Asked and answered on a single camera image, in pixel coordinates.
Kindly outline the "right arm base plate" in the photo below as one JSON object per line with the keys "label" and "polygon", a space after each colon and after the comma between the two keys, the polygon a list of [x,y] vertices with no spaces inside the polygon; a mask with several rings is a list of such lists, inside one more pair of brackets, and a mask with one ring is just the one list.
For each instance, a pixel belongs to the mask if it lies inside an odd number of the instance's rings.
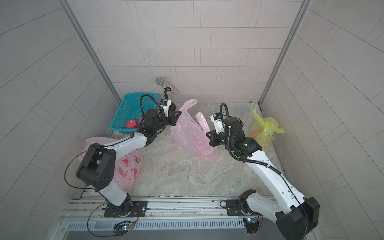
{"label": "right arm base plate", "polygon": [[241,200],[223,200],[220,202],[221,208],[227,211],[228,216],[261,216],[258,212],[253,212],[246,209],[242,204]]}

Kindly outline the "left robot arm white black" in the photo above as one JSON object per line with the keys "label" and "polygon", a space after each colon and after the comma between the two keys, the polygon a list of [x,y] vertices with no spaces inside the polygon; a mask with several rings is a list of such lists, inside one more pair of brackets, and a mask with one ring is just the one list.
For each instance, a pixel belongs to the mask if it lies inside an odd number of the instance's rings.
{"label": "left robot arm white black", "polygon": [[175,126],[181,111],[172,107],[171,100],[157,101],[150,94],[142,94],[139,100],[142,120],[138,130],[116,142],[92,144],[83,151],[84,158],[76,177],[106,199],[107,206],[120,217],[133,211],[131,197],[114,179],[116,161],[133,151],[150,145],[167,126]]}

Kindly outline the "pink plastic bag back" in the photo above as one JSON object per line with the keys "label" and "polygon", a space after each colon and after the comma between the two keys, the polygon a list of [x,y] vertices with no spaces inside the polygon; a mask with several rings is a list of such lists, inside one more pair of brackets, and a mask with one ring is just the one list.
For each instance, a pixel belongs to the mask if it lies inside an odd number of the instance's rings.
{"label": "pink plastic bag back", "polygon": [[205,116],[198,112],[195,118],[192,118],[188,113],[188,110],[197,102],[197,99],[188,100],[180,108],[182,114],[176,125],[170,128],[171,137],[177,144],[197,157],[214,163],[218,158],[218,149],[210,146],[210,140],[206,135],[210,132],[210,128]]}

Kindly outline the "pink plastic bag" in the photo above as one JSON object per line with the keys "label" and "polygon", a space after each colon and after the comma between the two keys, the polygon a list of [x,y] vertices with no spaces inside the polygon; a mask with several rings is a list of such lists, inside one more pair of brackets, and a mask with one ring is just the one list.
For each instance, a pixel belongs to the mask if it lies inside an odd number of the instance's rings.
{"label": "pink plastic bag", "polygon": [[214,163],[218,158],[218,149],[210,146],[210,140],[206,135],[210,132],[210,128],[205,116],[198,112],[195,118],[192,118],[188,113],[188,110],[197,102],[197,99],[188,100],[180,108],[182,114],[176,125],[170,128],[171,137],[177,144],[197,157]]}
{"label": "pink plastic bag", "polygon": [[[108,145],[116,142],[117,139],[105,137],[92,137],[86,140],[84,151],[92,144]],[[141,149],[137,149],[116,160],[114,180],[124,191],[127,191],[133,184],[143,164]]]}

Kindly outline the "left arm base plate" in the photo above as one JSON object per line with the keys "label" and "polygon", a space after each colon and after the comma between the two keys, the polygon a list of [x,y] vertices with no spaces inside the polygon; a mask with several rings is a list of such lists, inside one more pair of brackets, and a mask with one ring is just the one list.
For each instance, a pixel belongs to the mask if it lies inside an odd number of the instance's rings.
{"label": "left arm base plate", "polygon": [[126,218],[126,217],[144,217],[147,210],[148,201],[128,201],[121,206],[115,206],[107,203],[103,208],[104,218]]}

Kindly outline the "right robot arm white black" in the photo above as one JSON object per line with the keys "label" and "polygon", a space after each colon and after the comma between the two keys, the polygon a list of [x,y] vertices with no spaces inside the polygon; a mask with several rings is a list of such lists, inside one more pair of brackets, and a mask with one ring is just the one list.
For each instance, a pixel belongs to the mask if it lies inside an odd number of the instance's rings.
{"label": "right robot arm white black", "polygon": [[287,240],[303,240],[318,225],[318,201],[297,190],[269,160],[257,141],[245,136],[243,122],[230,116],[227,104],[221,103],[220,111],[211,116],[211,121],[215,130],[207,133],[210,146],[225,146],[230,156],[247,164],[275,197],[272,201],[250,189],[240,196],[242,211],[256,212],[274,221]]}

